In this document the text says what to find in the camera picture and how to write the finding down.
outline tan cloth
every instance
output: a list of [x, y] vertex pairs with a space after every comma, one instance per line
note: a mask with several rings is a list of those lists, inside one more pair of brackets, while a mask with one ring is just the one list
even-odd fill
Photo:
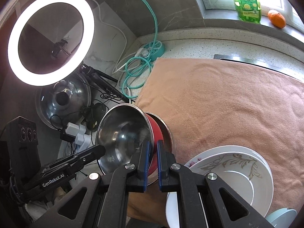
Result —
[[[167, 123], [179, 163], [221, 145], [261, 154], [273, 174], [273, 212], [283, 207], [299, 211], [304, 202], [303, 101], [304, 83], [272, 70], [222, 60], [159, 58], [136, 105]], [[132, 194], [128, 215], [167, 225], [165, 201], [156, 187]]]

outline dish soap bottle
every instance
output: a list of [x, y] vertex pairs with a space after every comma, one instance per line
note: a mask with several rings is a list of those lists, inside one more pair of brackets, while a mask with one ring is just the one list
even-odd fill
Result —
[[261, 21], [261, 5], [259, 0], [234, 0], [234, 5], [241, 20], [254, 23]]

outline screw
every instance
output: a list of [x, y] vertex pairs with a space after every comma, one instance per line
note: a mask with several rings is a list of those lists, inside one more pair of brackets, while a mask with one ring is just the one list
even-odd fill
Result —
[[98, 176], [99, 176], [98, 173], [94, 172], [89, 175], [89, 178], [91, 180], [96, 180], [98, 178]]
[[215, 173], [209, 173], [207, 176], [210, 180], [216, 180], [217, 179], [217, 175]]
[[174, 164], [171, 165], [171, 168], [172, 168], [173, 170], [179, 170], [179, 169], [181, 168], [181, 165], [180, 165], [180, 164], [177, 164], [177, 163], [174, 163]]
[[125, 165], [125, 168], [126, 168], [127, 170], [133, 170], [133, 169], [135, 168], [135, 165], [132, 164], [132, 163], [128, 163], [128, 164]]

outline white ceramic bowl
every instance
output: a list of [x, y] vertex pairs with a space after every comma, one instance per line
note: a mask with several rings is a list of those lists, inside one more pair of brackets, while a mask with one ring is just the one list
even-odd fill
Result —
[[[206, 175], [216, 173], [263, 217], [273, 197], [273, 180], [264, 163], [250, 154], [224, 152], [211, 155], [190, 167], [192, 172]], [[166, 218], [170, 228], [179, 227], [176, 193], [169, 193]]]
[[219, 154], [219, 153], [224, 153], [224, 152], [240, 152], [240, 153], [250, 154], [250, 155], [258, 158], [259, 160], [261, 160], [263, 162], [263, 164], [267, 167], [270, 175], [272, 176], [272, 173], [271, 173], [269, 165], [267, 164], [266, 160], [260, 154], [258, 154], [256, 151], [254, 151], [254, 150], [252, 150], [252, 149], [250, 149], [248, 147], [236, 146], [236, 145], [217, 146], [217, 147], [211, 148], [209, 150], [206, 150], [206, 151], [204, 151], [204, 152], [196, 155], [192, 159], [190, 159], [185, 164], [185, 166], [187, 166], [188, 168], [190, 168], [192, 165], [194, 165], [195, 163], [201, 161], [202, 159], [210, 157], [211, 155], [215, 155], [215, 154]]

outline ring light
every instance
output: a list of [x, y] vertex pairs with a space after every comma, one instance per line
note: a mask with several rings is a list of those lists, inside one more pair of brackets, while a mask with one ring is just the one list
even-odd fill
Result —
[[[39, 9], [52, 3], [68, 3], [74, 6], [82, 16], [83, 36], [75, 54], [60, 69], [48, 74], [35, 74], [21, 63], [18, 53], [19, 38], [27, 21]], [[46, 86], [58, 82], [72, 73], [89, 51], [94, 35], [94, 17], [86, 0], [36, 0], [29, 5], [17, 19], [9, 38], [8, 57], [14, 74], [23, 82], [33, 86]]]

